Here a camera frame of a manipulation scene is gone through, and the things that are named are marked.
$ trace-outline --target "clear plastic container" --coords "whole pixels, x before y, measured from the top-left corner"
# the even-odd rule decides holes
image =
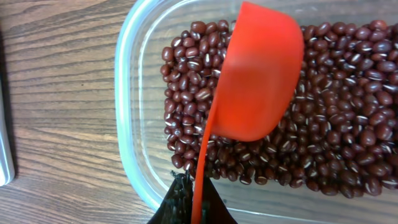
[[[282,11],[300,25],[373,19],[398,22],[398,0],[258,0]],[[164,90],[160,53],[171,40],[189,29],[192,21],[205,22],[238,15],[240,0],[145,0],[134,4],[124,21],[116,48],[116,115],[121,159],[136,192],[154,210],[173,178],[172,152],[166,148]],[[239,223],[398,223],[398,193],[349,200],[327,197],[306,187],[291,189],[270,181],[265,186],[213,181]]]

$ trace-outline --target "dried bean pile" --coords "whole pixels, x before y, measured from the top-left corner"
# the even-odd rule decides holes
[[[172,163],[195,175],[200,143],[234,22],[193,22],[165,47],[164,119]],[[398,188],[398,24],[302,26],[305,55],[278,126],[255,142],[212,135],[206,173],[275,180],[347,198]]]

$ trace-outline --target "wood grain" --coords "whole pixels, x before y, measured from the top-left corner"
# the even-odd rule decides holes
[[[18,175],[0,223],[145,223],[122,167],[114,51],[132,0],[0,1]]]

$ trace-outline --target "container rim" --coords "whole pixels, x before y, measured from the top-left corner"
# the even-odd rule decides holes
[[[153,210],[159,208],[163,198],[149,185],[136,162],[132,139],[130,63],[134,39],[144,19],[157,3],[158,1],[155,0],[138,0],[133,5],[120,30],[114,61],[116,126],[120,157],[134,190]]]

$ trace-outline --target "bean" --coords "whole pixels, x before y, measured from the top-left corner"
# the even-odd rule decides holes
[[[171,47],[163,48],[162,59],[166,62],[173,60],[173,49]]]
[[[376,137],[381,140],[388,140],[392,136],[392,128],[386,124],[380,124],[376,127]]]
[[[172,156],[172,163],[175,166],[175,168],[177,168],[177,169],[179,169],[183,166],[183,161],[179,154],[174,154]]]
[[[354,198],[354,191],[353,189],[345,184],[341,184],[340,185],[340,192],[342,195],[344,195],[344,197],[346,198]]]
[[[246,177],[245,175],[241,175],[239,178],[239,181],[244,184],[244,185],[249,185],[251,184],[251,179],[250,177]]]
[[[348,170],[343,170],[340,173],[340,179],[348,185],[354,186],[356,185],[356,177],[354,173]]]
[[[338,193],[338,191],[330,185],[323,186],[321,192],[327,196],[335,196]]]
[[[202,21],[195,21],[191,23],[191,30],[199,34],[204,34],[206,32],[207,26]]]
[[[397,69],[397,67],[394,62],[383,61],[377,63],[377,69],[382,72],[393,72]]]
[[[375,177],[370,177],[365,182],[365,192],[372,196],[381,194],[380,182]]]
[[[387,189],[395,190],[398,188],[398,178],[394,176],[383,177],[381,185]]]
[[[387,170],[385,170],[383,166],[380,166],[378,164],[370,164],[368,165],[367,169],[370,174],[377,177],[382,177],[387,173]]]
[[[268,179],[263,177],[263,176],[258,176],[254,178],[254,181],[256,182],[256,184],[258,185],[266,185],[268,182]]]
[[[374,155],[371,153],[364,152],[356,156],[356,162],[361,166],[371,164],[374,161],[375,161]]]
[[[228,179],[232,182],[235,182],[238,179],[238,175],[234,170],[228,171]]]

